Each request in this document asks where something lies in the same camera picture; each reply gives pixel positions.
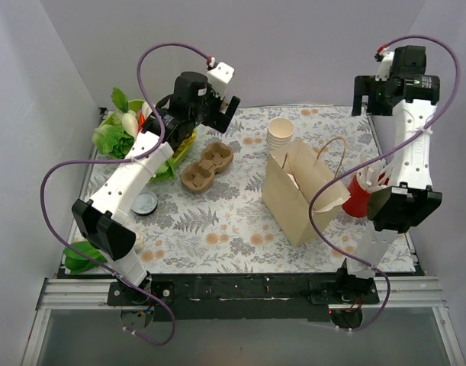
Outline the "white daikon radish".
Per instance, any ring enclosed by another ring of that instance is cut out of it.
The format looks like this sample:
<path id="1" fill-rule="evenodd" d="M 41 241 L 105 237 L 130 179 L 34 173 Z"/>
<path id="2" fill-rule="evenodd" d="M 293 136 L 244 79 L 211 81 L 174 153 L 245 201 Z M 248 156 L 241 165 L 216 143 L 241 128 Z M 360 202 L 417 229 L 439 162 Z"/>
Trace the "white daikon radish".
<path id="1" fill-rule="evenodd" d="M 139 133 L 139 124 L 134 115 L 130 113 L 123 114 L 123 117 L 121 118 L 121 125 L 127 134 L 133 138 L 137 137 L 137 134 Z"/>

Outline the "red orange pepper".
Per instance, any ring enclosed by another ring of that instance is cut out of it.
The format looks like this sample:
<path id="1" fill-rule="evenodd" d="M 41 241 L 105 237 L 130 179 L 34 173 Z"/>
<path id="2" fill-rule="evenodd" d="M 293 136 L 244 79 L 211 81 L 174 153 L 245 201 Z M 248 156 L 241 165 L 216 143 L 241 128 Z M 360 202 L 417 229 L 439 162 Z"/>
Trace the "red orange pepper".
<path id="1" fill-rule="evenodd" d="M 141 130 L 143 128 L 143 125 L 146 121 L 146 118 L 144 117 L 143 114 L 140 115 L 140 119 L 139 119 L 139 129 Z"/>

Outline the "green lettuce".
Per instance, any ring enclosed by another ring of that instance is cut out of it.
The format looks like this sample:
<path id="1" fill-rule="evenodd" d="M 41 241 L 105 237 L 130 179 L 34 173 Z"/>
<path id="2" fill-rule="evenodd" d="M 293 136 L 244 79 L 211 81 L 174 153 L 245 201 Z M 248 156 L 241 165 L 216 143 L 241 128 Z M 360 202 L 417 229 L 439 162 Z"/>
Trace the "green lettuce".
<path id="1" fill-rule="evenodd" d="M 134 144 L 134 138 L 121 125 L 105 124 L 95 129 L 92 142 L 100 154 L 124 159 Z"/>

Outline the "white paper straws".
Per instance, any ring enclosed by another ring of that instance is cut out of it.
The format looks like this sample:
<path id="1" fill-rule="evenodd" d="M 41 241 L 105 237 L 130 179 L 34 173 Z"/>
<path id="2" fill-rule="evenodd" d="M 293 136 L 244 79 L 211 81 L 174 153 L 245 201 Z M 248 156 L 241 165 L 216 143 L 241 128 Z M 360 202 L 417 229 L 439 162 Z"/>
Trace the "white paper straws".
<path id="1" fill-rule="evenodd" d="M 359 169 L 355 175 L 358 176 L 361 186 L 368 193 L 373 193 L 388 186 L 390 182 L 390 167 L 387 167 L 385 159 L 381 159 Z"/>

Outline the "red cup holder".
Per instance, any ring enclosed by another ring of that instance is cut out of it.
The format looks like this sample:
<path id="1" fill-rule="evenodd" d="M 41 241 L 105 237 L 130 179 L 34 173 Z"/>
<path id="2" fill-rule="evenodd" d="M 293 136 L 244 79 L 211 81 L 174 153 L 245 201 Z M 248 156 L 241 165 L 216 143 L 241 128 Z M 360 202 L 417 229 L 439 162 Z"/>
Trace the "red cup holder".
<path id="1" fill-rule="evenodd" d="M 348 186 L 350 198 L 342 205 L 342 209 L 351 217 L 363 218 L 368 214 L 368 201 L 371 196 L 354 175 Z"/>

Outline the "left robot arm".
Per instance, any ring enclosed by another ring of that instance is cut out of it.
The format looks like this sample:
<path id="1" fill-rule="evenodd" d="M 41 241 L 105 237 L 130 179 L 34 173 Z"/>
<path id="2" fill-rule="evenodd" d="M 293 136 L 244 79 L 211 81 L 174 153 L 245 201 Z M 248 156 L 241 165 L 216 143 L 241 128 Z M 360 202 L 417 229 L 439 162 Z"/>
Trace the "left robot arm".
<path id="1" fill-rule="evenodd" d="M 225 133 L 240 99 L 224 101 L 234 69 L 226 63 L 206 74 L 183 72 L 172 94 L 156 104 L 137 134 L 127 158 L 87 201 L 77 200 L 72 213 L 82 236 L 106 258 L 109 267 L 125 283 L 131 303 L 144 304 L 151 294 L 148 273 L 133 246 L 136 235 L 124 221 L 139 193 L 158 168 L 172 157 L 200 124 Z"/>

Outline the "stack of white paper cups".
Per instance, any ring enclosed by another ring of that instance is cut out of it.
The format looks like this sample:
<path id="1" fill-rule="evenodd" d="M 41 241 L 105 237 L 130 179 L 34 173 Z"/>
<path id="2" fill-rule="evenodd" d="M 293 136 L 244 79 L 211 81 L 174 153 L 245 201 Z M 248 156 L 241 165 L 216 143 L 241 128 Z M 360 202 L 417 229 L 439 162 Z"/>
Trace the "stack of white paper cups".
<path id="1" fill-rule="evenodd" d="M 291 120 L 277 117 L 268 124 L 266 143 L 270 150 L 280 149 L 288 145 L 294 135 L 294 124 Z"/>

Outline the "green plastic tray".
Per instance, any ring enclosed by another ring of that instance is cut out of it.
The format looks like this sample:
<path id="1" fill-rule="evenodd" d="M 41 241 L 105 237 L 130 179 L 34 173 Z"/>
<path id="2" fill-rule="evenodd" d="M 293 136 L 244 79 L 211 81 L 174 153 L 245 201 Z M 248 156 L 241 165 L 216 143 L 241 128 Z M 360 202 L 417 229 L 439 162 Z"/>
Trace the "green plastic tray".
<path id="1" fill-rule="evenodd" d="M 108 117 L 99 125 L 99 127 L 109 124 L 114 125 L 114 120 L 117 118 L 116 112 L 112 112 Z M 196 130 L 192 135 L 174 152 L 173 156 L 163 163 L 156 171 L 156 176 L 151 178 L 150 181 L 165 181 L 173 180 L 175 178 L 175 170 L 179 167 L 185 157 L 188 155 L 189 150 L 196 139 Z"/>

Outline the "brown pulp cup carrier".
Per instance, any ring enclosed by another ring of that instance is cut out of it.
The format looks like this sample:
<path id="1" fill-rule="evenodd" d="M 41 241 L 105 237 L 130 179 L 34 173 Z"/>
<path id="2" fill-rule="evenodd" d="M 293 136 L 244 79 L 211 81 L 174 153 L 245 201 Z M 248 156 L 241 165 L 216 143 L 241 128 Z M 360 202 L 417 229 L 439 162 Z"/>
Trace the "brown pulp cup carrier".
<path id="1" fill-rule="evenodd" d="M 189 164 L 181 175 L 181 183 L 191 192 L 208 190 L 215 175 L 223 172 L 233 161 L 233 149 L 222 142 L 210 143 L 201 153 L 201 159 Z"/>

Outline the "stack of white lids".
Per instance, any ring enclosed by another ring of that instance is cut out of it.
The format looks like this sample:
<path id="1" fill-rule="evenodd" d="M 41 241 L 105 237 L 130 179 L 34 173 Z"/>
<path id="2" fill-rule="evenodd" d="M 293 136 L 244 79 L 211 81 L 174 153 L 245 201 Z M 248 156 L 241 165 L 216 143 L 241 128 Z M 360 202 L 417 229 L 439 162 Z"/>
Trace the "stack of white lids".
<path id="1" fill-rule="evenodd" d="M 152 214 L 158 206 L 158 199 L 152 191 L 141 191 L 135 199 L 131 210 L 140 216 Z"/>

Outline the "brown paper bag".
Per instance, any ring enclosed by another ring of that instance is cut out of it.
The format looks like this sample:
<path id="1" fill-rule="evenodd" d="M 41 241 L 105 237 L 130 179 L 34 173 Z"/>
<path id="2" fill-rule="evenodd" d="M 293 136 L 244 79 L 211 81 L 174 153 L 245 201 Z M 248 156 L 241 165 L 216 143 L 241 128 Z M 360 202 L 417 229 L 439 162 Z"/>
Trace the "brown paper bag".
<path id="1" fill-rule="evenodd" d="M 294 248 L 318 237 L 310 218 L 323 231 L 350 198 L 338 181 L 309 208 L 313 196 L 335 178 L 323 160 L 325 150 L 325 146 L 315 149 L 303 140 L 293 140 L 268 155 L 262 200 Z"/>

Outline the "green bok choy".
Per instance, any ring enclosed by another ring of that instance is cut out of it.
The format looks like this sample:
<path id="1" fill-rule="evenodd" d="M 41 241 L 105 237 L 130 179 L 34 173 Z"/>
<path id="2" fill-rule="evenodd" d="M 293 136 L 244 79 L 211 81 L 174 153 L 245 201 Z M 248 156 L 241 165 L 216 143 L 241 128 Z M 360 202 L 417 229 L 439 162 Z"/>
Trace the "green bok choy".
<path id="1" fill-rule="evenodd" d="M 91 243 L 87 240 L 74 242 L 71 244 L 71 247 L 79 250 L 80 252 L 83 252 L 89 257 L 92 257 L 96 261 L 99 261 L 99 262 L 107 261 L 106 258 L 96 248 L 94 248 L 91 245 Z M 66 269 L 69 270 L 69 273 L 71 275 L 78 275 L 85 271 L 89 271 L 93 268 L 98 267 L 97 264 L 75 253 L 71 249 L 65 248 L 63 250 L 63 253 L 65 256 L 64 265 Z"/>

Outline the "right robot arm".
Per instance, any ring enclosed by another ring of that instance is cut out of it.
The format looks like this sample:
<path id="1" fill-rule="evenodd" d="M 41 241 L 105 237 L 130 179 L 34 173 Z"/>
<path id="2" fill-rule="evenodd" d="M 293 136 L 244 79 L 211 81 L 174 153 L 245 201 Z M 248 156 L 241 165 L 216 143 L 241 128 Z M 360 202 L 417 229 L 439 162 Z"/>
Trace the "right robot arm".
<path id="1" fill-rule="evenodd" d="M 432 131 L 426 127 L 439 102 L 440 80 L 426 74 L 426 49 L 403 46 L 393 51 L 380 49 L 375 75 L 359 75 L 354 82 L 352 115 L 367 112 L 392 116 L 396 122 L 395 143 L 410 144 L 393 154 L 390 164 L 378 176 L 378 189 L 367 203 L 367 228 L 352 258 L 336 272 L 333 292 L 343 303 L 369 295 L 374 268 L 389 245 L 413 226 L 418 226 L 442 202 L 434 191 L 429 172 Z"/>

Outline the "white napa cabbage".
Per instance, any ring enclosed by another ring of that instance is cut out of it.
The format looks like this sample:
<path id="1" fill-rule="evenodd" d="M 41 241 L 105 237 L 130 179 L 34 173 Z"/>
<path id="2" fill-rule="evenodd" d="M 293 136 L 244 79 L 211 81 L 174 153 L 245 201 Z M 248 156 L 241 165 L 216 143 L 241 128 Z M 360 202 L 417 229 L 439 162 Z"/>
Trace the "white napa cabbage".
<path id="1" fill-rule="evenodd" d="M 141 107 L 141 114 L 145 119 L 147 119 L 150 115 L 153 115 L 153 104 L 149 105 L 146 101 L 144 101 Z"/>

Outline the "black metal base rail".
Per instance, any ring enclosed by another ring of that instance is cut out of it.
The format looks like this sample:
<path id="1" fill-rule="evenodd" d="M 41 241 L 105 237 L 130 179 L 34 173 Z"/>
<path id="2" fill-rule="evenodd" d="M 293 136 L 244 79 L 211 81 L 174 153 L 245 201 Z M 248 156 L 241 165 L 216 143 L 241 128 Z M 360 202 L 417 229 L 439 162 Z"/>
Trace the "black metal base rail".
<path id="1" fill-rule="evenodd" d="M 328 322 L 329 306 L 354 300 L 376 305 L 375 284 L 364 293 L 343 289 L 327 274 L 155 274 L 143 288 L 178 320 L 307 319 Z"/>

